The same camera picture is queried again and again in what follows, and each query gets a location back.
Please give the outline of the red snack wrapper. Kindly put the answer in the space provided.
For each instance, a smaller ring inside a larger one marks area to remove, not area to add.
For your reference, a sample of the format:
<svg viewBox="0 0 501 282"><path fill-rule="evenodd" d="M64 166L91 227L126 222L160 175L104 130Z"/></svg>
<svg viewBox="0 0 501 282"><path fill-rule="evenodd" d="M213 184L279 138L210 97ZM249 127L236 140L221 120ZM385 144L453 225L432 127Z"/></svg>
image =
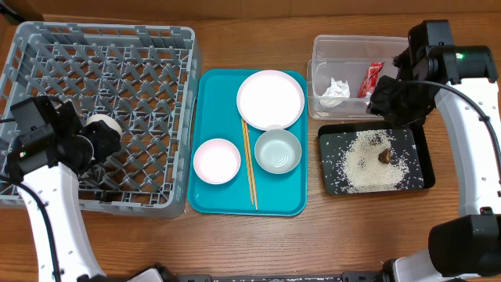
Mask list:
<svg viewBox="0 0 501 282"><path fill-rule="evenodd" d="M371 63L366 72L366 75L362 81L359 89L358 98L369 98L376 86L380 75L380 72L384 68L384 62Z"/></svg>

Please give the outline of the pink shallow bowl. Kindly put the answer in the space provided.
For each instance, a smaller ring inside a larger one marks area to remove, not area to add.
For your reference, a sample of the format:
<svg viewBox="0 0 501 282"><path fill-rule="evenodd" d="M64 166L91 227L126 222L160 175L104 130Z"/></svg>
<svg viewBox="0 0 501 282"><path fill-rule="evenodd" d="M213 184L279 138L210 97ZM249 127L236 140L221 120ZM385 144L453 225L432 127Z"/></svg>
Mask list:
<svg viewBox="0 0 501 282"><path fill-rule="evenodd" d="M226 139L209 139L196 149L193 157L196 175L211 185L229 182L237 175L240 166L240 152Z"/></svg>

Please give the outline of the brown meat piece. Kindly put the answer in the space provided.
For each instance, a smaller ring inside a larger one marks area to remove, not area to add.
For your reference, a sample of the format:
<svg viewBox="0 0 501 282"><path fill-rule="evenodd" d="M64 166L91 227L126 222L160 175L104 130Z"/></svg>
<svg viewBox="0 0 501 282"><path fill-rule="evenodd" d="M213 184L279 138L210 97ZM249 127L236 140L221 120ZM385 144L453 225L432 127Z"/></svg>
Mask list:
<svg viewBox="0 0 501 282"><path fill-rule="evenodd" d="M383 150L378 155L378 161L384 165L388 165L391 163L391 151L389 149Z"/></svg>

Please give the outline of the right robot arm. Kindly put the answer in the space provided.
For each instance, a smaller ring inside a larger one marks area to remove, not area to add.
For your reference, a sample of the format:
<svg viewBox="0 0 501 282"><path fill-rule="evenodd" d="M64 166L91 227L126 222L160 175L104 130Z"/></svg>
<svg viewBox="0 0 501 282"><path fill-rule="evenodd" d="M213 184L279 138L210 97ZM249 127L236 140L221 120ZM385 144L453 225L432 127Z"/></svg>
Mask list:
<svg viewBox="0 0 501 282"><path fill-rule="evenodd" d="M447 20L425 20L377 82L367 110L406 125L437 110L459 183L460 216L435 226L427 248L384 264L380 281L460 281L500 272L498 73L484 45L454 44Z"/></svg>

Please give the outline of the grey-green bowl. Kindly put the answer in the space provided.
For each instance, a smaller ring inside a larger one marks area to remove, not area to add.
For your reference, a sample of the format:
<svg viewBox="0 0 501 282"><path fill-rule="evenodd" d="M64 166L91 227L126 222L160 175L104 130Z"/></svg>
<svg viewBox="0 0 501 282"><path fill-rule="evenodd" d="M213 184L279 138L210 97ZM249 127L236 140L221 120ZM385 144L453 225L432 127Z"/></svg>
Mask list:
<svg viewBox="0 0 501 282"><path fill-rule="evenodd" d="M299 139L284 129L274 129L259 136L254 145L254 156L261 168L272 174L294 170L301 161Z"/></svg>

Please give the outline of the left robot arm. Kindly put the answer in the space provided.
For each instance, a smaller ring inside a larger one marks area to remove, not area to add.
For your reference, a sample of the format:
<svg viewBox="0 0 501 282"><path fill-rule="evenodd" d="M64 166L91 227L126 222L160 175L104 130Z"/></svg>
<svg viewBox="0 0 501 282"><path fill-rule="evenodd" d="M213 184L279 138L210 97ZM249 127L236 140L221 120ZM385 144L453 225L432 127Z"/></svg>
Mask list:
<svg viewBox="0 0 501 282"><path fill-rule="evenodd" d="M86 122L71 100L31 97L11 106L20 134L1 179L26 206L40 281L104 281L79 205L78 176L121 150L120 125L105 114Z"/></svg>

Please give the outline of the white small cup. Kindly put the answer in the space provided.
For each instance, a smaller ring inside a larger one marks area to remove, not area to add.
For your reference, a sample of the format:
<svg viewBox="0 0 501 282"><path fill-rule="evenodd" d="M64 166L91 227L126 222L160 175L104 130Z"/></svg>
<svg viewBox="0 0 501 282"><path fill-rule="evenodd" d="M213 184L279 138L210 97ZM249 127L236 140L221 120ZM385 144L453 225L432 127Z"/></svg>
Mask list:
<svg viewBox="0 0 501 282"><path fill-rule="evenodd" d="M119 136L122 136L122 129L120 125L113 118L105 114L93 114L86 120L86 125L90 125L92 122L97 121L103 121L109 128L117 132Z"/></svg>

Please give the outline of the white tissue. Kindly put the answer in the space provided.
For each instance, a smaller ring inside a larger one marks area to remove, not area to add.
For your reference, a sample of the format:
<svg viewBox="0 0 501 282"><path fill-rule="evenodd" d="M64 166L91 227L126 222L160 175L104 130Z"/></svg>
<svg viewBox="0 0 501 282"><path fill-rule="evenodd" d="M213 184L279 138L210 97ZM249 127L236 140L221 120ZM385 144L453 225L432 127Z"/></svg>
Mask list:
<svg viewBox="0 0 501 282"><path fill-rule="evenodd" d="M320 97L320 105L322 107L335 107L339 105L343 99L350 97L350 88L347 81L336 81L330 79L330 86Z"/></svg>

